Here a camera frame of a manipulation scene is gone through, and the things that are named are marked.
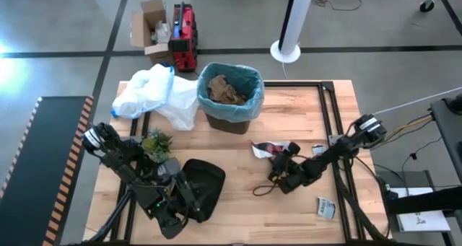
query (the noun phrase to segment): white round base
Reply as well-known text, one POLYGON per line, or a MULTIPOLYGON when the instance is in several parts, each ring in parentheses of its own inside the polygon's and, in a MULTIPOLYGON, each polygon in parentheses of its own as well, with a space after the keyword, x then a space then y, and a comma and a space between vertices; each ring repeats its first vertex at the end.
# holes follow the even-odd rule
POLYGON ((274 59, 282 63, 292 63, 295 62, 300 57, 300 47, 295 46, 294 51, 290 54, 283 54, 279 50, 279 40, 271 45, 269 50, 274 59))

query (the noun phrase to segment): white pole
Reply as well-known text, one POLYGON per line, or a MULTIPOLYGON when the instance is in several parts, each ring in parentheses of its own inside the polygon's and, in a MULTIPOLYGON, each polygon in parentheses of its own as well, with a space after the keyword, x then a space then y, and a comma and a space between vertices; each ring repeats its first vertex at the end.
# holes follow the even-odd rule
POLYGON ((298 38, 302 32, 311 0, 289 0, 281 37, 271 46, 271 54, 279 62, 292 63, 300 57, 298 38))

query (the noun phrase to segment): orange striped edge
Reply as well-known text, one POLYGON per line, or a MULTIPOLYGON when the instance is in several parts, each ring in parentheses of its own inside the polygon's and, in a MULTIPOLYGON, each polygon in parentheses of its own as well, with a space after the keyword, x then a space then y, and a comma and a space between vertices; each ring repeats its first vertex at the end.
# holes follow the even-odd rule
POLYGON ((42 97, 39 97, 37 99, 37 102, 35 103, 35 107, 32 110, 32 114, 29 118, 29 122, 27 123, 26 129, 24 133, 22 134, 22 138, 21 138, 21 141, 19 142, 19 146, 17 147, 16 153, 14 154, 12 165, 9 167, 8 174, 6 174, 6 179, 0 188, 0 201, 2 200, 5 194, 6 188, 8 187, 9 180, 12 178, 14 166, 16 166, 17 159, 19 158, 19 155, 21 154, 22 147, 24 146, 24 143, 26 141, 30 127, 32 126, 32 122, 34 121, 35 114, 37 113, 38 106, 40 105, 40 102, 42 102, 42 97))
POLYGON ((87 97, 85 99, 85 103, 80 114, 79 122, 76 125, 75 137, 69 150, 67 166, 64 169, 61 184, 59 185, 58 195, 56 195, 56 202, 53 211, 51 212, 50 221, 48 223, 48 228, 45 233, 45 239, 43 240, 42 246, 54 245, 59 227, 61 225, 61 220, 65 212, 65 208, 69 205, 66 205, 66 203, 68 203, 68 194, 71 190, 72 182, 75 179, 74 175, 76 171, 77 161, 79 160, 79 155, 82 152, 81 138, 83 133, 88 128, 92 106, 93 97, 87 97))

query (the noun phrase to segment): trash can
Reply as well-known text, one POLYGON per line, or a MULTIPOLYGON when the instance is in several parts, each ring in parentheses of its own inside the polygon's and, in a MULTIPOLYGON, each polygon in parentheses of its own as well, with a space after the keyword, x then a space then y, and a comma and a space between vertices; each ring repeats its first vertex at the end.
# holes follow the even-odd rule
POLYGON ((265 85, 260 73, 249 66, 210 63, 199 76, 197 97, 200 108, 206 113, 209 125, 217 130, 244 134, 250 121, 260 114, 265 95, 265 85), (243 105, 225 105, 209 98, 209 82, 224 75, 225 81, 239 95, 247 98, 243 105))

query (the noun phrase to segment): small plant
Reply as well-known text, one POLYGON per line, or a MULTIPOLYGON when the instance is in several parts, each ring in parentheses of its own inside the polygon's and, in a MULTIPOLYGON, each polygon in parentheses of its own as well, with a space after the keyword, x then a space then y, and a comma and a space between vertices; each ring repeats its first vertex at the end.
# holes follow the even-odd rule
POLYGON ((170 145, 172 144, 172 136, 163 133, 159 128, 150 131, 143 141, 144 152, 148 157, 156 162, 162 163, 170 158, 170 145))

